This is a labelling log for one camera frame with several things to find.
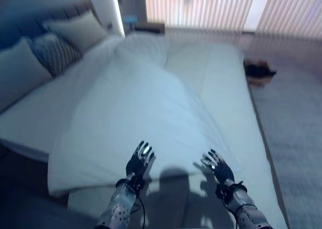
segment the gray carpet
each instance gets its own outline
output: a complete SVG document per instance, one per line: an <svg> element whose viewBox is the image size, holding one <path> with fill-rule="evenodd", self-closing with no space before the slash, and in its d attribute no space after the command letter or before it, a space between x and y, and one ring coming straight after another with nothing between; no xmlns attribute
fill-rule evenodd
<svg viewBox="0 0 322 229"><path fill-rule="evenodd" d="M290 227L322 227L321 67L271 57L272 82L252 89Z"/></svg>

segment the white wall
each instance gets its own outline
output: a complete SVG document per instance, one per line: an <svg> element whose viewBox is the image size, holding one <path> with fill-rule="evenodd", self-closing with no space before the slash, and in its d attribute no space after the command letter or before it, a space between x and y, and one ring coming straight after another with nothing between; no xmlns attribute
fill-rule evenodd
<svg viewBox="0 0 322 229"><path fill-rule="evenodd" d="M145 0L122 0L122 16L136 15L140 21L146 21Z"/></svg>
<svg viewBox="0 0 322 229"><path fill-rule="evenodd" d="M80 0L0 0L1 22L14 21L33 12L67 5ZM102 26L112 22L115 32L122 33L120 11L116 0L92 0Z"/></svg>

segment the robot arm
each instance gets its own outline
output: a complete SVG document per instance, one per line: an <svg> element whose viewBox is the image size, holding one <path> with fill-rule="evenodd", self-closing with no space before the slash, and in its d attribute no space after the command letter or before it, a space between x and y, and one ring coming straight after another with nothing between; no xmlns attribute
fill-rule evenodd
<svg viewBox="0 0 322 229"><path fill-rule="evenodd" d="M211 150L201 162L208 167L219 182L216 195L236 218L239 229L273 229L257 209L242 182L236 184L230 167L223 158Z"/></svg>
<svg viewBox="0 0 322 229"><path fill-rule="evenodd" d="M148 163L154 157L152 147L142 141L136 148L126 166L126 179L116 184L116 190L109 206L100 217L95 229L125 229L130 222L131 209L134 206L140 190L144 186L143 175Z"/></svg>

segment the upholstered headboard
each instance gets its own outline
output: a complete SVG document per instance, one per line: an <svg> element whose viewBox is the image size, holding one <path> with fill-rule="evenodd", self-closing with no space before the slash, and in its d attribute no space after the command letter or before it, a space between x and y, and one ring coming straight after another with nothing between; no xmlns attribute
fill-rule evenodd
<svg viewBox="0 0 322 229"><path fill-rule="evenodd" d="M15 44L21 36L34 38L46 33L41 23L50 19L70 19L82 13L92 10L97 18L96 11L91 0L82 0L53 10L46 10L25 17L12 24L0 24L0 50Z"/></svg>

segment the pillowcase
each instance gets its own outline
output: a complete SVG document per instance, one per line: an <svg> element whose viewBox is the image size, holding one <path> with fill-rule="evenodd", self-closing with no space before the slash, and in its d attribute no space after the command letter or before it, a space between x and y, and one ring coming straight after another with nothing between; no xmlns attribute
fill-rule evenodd
<svg viewBox="0 0 322 229"><path fill-rule="evenodd" d="M40 36L30 45L34 55L53 76L62 73L82 57L78 50L54 34Z"/></svg>
<svg viewBox="0 0 322 229"><path fill-rule="evenodd" d="M83 54L107 37L106 31L91 11L69 20L45 21L42 25L46 30L61 36Z"/></svg>
<svg viewBox="0 0 322 229"><path fill-rule="evenodd" d="M22 38L12 48L0 52L0 111L52 79Z"/></svg>

